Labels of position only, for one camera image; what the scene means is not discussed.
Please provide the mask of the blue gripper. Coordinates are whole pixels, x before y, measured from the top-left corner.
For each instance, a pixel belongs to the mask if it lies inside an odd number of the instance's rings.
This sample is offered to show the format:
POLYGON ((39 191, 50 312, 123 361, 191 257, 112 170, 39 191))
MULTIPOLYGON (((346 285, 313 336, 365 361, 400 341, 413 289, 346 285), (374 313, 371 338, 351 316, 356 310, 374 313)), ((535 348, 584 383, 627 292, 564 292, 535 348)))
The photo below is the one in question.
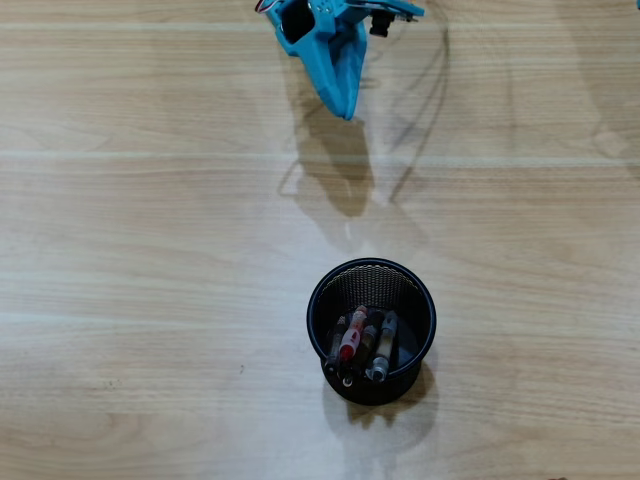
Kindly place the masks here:
POLYGON ((320 100, 344 120, 355 114, 370 14, 364 1, 263 2, 283 50, 299 56, 320 100))

